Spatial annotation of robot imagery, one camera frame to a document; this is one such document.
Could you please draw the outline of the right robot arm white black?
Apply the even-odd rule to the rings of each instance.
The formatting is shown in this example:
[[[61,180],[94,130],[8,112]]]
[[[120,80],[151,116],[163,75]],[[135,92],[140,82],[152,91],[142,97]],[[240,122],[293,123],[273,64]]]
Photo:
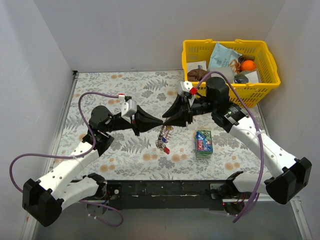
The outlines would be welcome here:
[[[257,124],[248,110],[233,103],[230,88],[221,77],[211,77],[205,83],[205,96],[194,99],[197,89],[191,82],[182,81],[172,106],[163,114],[164,125],[186,127],[193,117],[211,114],[216,125],[241,141],[260,158],[267,172],[258,174],[239,171],[227,178],[220,187],[220,195],[237,199],[245,192],[266,194],[285,205],[307,186],[312,163],[305,157],[299,159],[277,145]]]

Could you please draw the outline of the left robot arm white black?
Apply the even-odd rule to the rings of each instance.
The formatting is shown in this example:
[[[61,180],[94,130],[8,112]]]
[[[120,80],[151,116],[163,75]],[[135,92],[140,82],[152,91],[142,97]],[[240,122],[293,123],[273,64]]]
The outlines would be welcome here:
[[[22,207],[42,226],[54,223],[62,211],[88,197],[101,200],[107,196],[107,181],[91,173],[74,183],[74,178],[89,164],[101,157],[114,141],[112,131],[132,129],[135,135],[161,126],[163,121],[140,106],[134,106],[130,117],[113,115],[99,105],[91,112],[90,130],[68,159],[38,180],[27,180],[22,190]]]

